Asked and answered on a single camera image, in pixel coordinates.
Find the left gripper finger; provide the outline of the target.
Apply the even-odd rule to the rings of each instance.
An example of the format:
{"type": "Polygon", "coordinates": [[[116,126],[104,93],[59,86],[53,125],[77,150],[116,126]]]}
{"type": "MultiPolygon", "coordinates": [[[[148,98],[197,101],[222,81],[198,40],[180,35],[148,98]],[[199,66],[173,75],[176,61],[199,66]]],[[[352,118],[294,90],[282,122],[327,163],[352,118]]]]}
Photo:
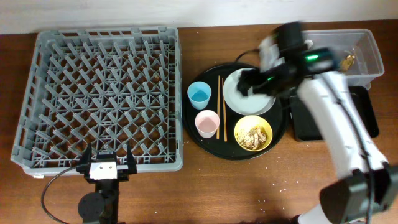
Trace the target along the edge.
{"type": "Polygon", "coordinates": [[[86,149],[83,152],[82,157],[80,158],[80,165],[82,167],[86,167],[91,164],[91,157],[92,157],[92,145],[89,143],[86,149]]]}
{"type": "Polygon", "coordinates": [[[132,154],[131,146],[129,143],[126,144],[126,162],[128,168],[136,168],[136,160],[132,154]]]}

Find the grey round plate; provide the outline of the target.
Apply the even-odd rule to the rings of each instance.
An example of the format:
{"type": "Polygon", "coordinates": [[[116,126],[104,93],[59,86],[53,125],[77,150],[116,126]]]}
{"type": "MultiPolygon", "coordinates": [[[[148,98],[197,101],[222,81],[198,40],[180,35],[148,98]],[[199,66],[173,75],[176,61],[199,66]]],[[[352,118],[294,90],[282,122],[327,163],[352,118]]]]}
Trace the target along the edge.
{"type": "Polygon", "coordinates": [[[242,71],[251,68],[240,68],[231,73],[223,84],[223,96],[226,104],[236,113],[248,115],[260,115],[269,111],[276,99],[267,95],[243,96],[237,90],[237,84],[242,71]]]}

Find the yellow bowl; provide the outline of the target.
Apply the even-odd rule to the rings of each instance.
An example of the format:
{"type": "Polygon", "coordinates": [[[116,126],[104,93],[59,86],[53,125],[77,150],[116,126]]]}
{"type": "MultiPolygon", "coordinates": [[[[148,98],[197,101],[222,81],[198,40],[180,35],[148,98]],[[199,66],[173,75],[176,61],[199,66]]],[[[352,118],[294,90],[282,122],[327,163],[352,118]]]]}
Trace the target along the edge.
{"type": "Polygon", "coordinates": [[[260,116],[244,116],[234,127],[236,142],[250,152],[259,152],[271,145],[273,130],[260,116]]]}

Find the food scraps with rice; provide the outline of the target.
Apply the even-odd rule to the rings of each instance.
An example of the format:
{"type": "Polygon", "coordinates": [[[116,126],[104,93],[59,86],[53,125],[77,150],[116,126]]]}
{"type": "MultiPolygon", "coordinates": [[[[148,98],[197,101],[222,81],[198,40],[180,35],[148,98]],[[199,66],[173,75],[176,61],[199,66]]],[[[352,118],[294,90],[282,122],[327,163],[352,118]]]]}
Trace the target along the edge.
{"type": "Polygon", "coordinates": [[[240,130],[236,135],[236,140],[244,149],[257,151],[267,141],[267,135],[259,126],[256,126],[240,130]]]}

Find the brown food wrapper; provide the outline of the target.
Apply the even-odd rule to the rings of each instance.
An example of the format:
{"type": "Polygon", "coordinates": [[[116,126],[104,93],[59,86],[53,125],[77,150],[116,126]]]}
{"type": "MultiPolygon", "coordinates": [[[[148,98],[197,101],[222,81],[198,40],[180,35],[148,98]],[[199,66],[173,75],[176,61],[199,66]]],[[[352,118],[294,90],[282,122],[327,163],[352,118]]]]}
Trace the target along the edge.
{"type": "Polygon", "coordinates": [[[347,55],[341,62],[340,62],[340,71],[347,72],[355,63],[356,57],[354,55],[347,55]]]}

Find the blue plastic cup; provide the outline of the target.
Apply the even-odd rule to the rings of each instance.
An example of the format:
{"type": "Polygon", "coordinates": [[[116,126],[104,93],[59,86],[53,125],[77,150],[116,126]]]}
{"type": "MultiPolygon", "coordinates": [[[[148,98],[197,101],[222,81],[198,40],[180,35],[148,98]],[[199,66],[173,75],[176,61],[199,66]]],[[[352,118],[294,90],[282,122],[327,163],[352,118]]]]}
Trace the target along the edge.
{"type": "Polygon", "coordinates": [[[211,97],[211,87],[205,82],[193,82],[187,90],[188,99],[197,110],[203,110],[211,97]]]}

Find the pink plastic cup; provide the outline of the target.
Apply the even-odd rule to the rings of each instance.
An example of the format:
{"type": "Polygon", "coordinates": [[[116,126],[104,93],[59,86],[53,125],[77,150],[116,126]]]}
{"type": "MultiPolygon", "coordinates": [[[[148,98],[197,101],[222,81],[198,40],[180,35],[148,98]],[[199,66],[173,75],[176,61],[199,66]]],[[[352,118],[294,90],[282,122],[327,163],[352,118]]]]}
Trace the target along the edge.
{"type": "Polygon", "coordinates": [[[212,110],[203,110],[195,118],[195,127],[199,135],[203,138],[211,138],[220,125],[220,118],[212,110]]]}

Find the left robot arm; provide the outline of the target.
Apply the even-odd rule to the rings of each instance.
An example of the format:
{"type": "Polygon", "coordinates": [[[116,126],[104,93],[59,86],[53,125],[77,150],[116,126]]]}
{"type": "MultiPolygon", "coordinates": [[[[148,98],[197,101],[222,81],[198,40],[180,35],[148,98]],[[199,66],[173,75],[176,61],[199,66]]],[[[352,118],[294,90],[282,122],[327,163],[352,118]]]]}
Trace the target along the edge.
{"type": "Polygon", "coordinates": [[[92,158],[92,146],[88,145],[78,161],[76,171],[86,181],[95,185],[95,191],[86,194],[78,204],[83,223],[117,223],[119,213],[119,183],[129,181],[137,173],[136,160],[127,145],[126,168],[119,168],[115,152],[99,152],[92,158]]]}

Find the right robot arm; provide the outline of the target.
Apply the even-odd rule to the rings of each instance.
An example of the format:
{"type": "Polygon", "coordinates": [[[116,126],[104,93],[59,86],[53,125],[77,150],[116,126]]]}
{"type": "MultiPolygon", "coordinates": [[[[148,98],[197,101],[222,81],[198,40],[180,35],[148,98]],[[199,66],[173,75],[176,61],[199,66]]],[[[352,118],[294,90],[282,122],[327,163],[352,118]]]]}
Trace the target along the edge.
{"type": "Polygon", "coordinates": [[[388,210],[397,197],[397,166],[369,136],[331,50],[289,49],[278,65],[268,62],[278,52],[256,51],[260,67],[241,74],[238,91],[277,96],[296,88],[330,150],[338,178],[320,191],[319,205],[292,223],[370,223],[374,214],[388,210]]]}

